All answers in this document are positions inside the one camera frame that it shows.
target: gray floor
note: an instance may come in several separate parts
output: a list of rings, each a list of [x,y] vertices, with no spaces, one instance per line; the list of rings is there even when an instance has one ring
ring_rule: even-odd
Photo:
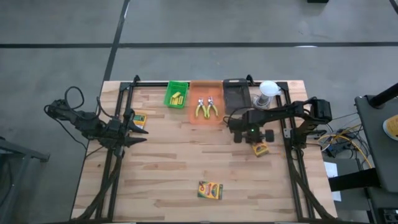
[[[388,0],[131,0],[121,42],[395,41],[398,15]],[[0,0],[0,44],[111,43],[123,0]],[[50,152],[33,162],[15,223],[68,220],[83,149],[46,117],[44,105],[70,85],[95,109],[110,49],[0,49],[0,136]],[[395,47],[119,49],[111,80],[305,80],[309,96],[331,102],[334,117],[355,111],[354,97],[398,81]],[[338,128],[353,117],[332,121]],[[84,141],[70,125],[67,127]],[[339,211],[339,215],[363,217]]]

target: green basket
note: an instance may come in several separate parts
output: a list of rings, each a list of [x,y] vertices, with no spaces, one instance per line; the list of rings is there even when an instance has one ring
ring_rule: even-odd
[[[182,105],[171,105],[170,99],[172,95],[174,95],[174,93],[178,91],[181,93],[181,96],[184,97]],[[169,81],[169,84],[167,85],[166,95],[164,97],[164,105],[168,107],[182,109],[184,107],[185,100],[187,99],[187,92],[188,92],[188,83]]]

